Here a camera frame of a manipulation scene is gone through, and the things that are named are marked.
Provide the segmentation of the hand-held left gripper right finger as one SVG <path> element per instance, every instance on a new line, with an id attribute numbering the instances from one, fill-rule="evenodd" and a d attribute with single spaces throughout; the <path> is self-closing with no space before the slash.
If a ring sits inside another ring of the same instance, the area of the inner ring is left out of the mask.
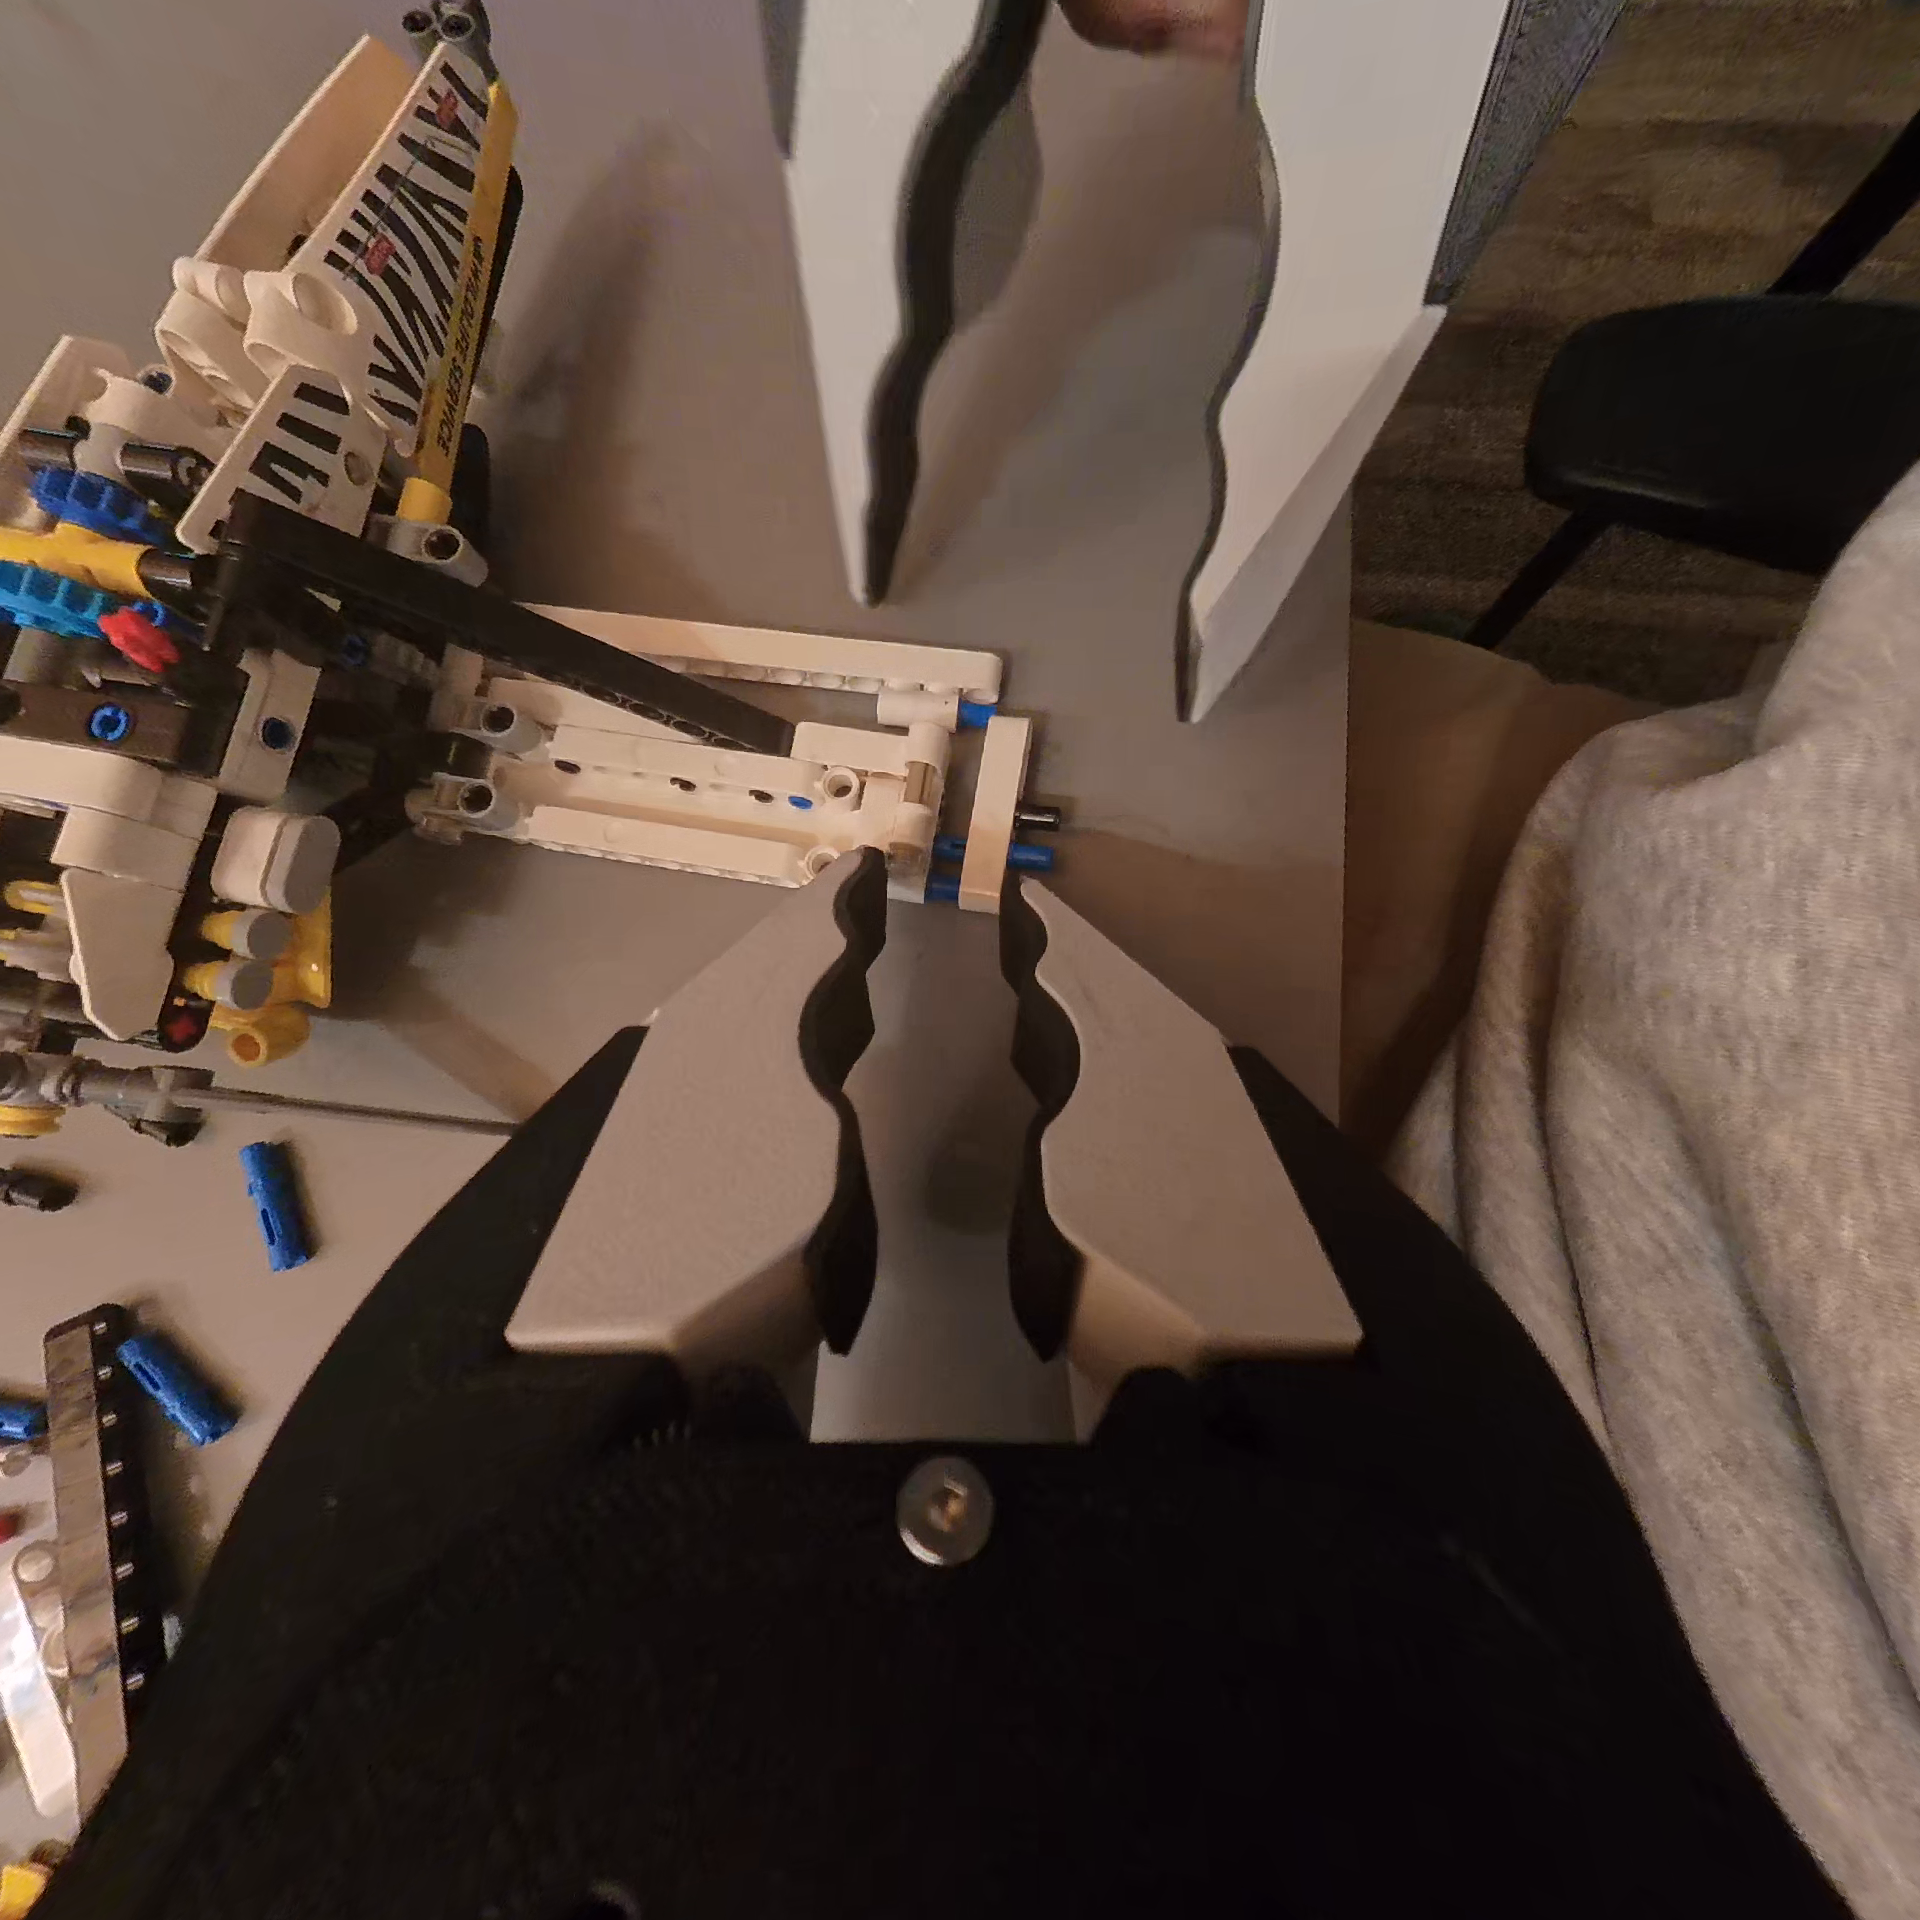
<path id="1" fill-rule="evenodd" d="M 1212 1022 L 1035 877 L 1002 895 L 999 961 L 1035 1101 L 1010 1298 L 1072 1417 L 1096 1424 L 1140 1371 L 1355 1354 L 1361 1319 Z"/>

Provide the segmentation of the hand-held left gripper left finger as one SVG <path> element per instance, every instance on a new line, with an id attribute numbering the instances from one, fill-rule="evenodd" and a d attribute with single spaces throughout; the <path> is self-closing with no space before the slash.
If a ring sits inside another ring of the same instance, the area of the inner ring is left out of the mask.
<path id="1" fill-rule="evenodd" d="M 879 1215 L 846 1083 L 889 886 L 835 859 L 650 1019 L 508 1322 L 521 1352 L 848 1352 Z"/>

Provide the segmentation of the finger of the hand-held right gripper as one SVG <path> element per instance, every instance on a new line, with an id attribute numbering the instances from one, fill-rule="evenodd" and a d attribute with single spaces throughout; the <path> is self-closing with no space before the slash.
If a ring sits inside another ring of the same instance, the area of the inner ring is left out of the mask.
<path id="1" fill-rule="evenodd" d="M 881 605 L 921 413 L 1035 218 L 1044 1 L 777 6 L 777 144 L 848 587 Z"/>
<path id="2" fill-rule="evenodd" d="M 1212 510 L 1177 624 L 1200 721 L 1258 653 L 1446 314 L 1435 250 L 1507 5 L 1252 5 L 1252 303 L 1207 403 Z"/>

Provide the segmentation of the white lego skid assembly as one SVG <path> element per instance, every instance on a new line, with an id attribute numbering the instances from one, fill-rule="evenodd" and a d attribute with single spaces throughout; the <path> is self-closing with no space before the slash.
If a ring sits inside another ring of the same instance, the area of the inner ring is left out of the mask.
<path id="1" fill-rule="evenodd" d="M 491 675 L 464 704 L 447 771 L 404 814 L 420 835 L 801 886 L 862 848 L 895 898 L 927 898 L 961 727 L 954 690 L 887 688 L 855 721 L 806 718 L 775 753 L 720 747 L 538 678 Z"/>

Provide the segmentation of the white beam with blue pins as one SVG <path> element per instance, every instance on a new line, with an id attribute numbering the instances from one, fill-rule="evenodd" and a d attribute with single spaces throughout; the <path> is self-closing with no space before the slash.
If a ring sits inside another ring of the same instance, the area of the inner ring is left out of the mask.
<path id="1" fill-rule="evenodd" d="M 988 721 L 974 768 L 968 827 L 936 838 L 921 894 L 927 904 L 998 915 L 1012 880 L 1054 875 L 1059 851 L 1050 833 L 1064 824 L 1064 814 L 1057 807 L 1026 801 L 1033 747 L 1032 718 L 999 712 Z"/>

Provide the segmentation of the long white lego beam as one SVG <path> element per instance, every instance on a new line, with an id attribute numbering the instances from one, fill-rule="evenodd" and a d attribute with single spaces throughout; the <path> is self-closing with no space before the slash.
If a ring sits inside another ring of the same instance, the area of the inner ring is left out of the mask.
<path id="1" fill-rule="evenodd" d="M 667 669 L 712 681 L 796 688 L 954 695 L 998 705 L 1004 661 L 968 647 L 876 639 L 816 630 L 775 630 L 718 621 L 528 603 L 564 629 Z"/>

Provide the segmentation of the zebra striped lego helicopter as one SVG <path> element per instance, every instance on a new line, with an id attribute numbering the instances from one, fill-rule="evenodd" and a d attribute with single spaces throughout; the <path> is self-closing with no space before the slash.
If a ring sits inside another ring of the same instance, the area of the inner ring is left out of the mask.
<path id="1" fill-rule="evenodd" d="M 239 189 L 145 366 L 64 335 L 6 427 L 6 1137 L 164 1145 L 206 1035 L 299 1049 L 338 869 L 482 811 L 487 667 L 672 738 L 777 712 L 487 587 L 468 422 L 521 207 L 482 5 L 364 35 Z"/>

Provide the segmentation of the pile of lego pieces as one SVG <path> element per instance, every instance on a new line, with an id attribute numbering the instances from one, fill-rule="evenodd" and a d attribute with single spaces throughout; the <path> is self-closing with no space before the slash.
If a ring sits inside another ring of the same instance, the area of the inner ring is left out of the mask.
<path id="1" fill-rule="evenodd" d="M 3 1842 L 6 1863 L 58 1863 L 82 1824 L 70 1704 L 58 1544 L 3 1507 Z"/>

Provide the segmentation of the long black lego beam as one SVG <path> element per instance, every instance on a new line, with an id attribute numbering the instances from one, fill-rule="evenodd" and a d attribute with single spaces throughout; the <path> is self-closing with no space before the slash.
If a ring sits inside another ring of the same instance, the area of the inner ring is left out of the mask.
<path id="1" fill-rule="evenodd" d="M 169 1567 L 154 1522 L 145 1395 L 122 1360 L 129 1306 L 102 1303 L 42 1346 L 55 1481 L 64 1709 L 81 1817 L 104 1801 L 169 1662 Z"/>

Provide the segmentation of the person's right hand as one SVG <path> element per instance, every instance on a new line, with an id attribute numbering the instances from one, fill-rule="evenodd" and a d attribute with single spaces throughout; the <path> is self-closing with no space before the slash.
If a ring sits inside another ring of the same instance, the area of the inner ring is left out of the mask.
<path id="1" fill-rule="evenodd" d="M 1251 1 L 1059 1 L 1072 32 L 1135 56 L 1198 56 L 1235 63 L 1243 55 Z"/>

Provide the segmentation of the black chair seat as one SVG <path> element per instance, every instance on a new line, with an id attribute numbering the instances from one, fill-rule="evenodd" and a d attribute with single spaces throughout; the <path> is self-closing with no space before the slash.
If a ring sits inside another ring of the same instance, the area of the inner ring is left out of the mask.
<path id="1" fill-rule="evenodd" d="M 1590 321 L 1522 448 L 1527 490 L 1567 518 L 1468 643 L 1495 648 L 1615 527 L 1816 577 L 1916 459 L 1916 303 L 1740 295 Z"/>

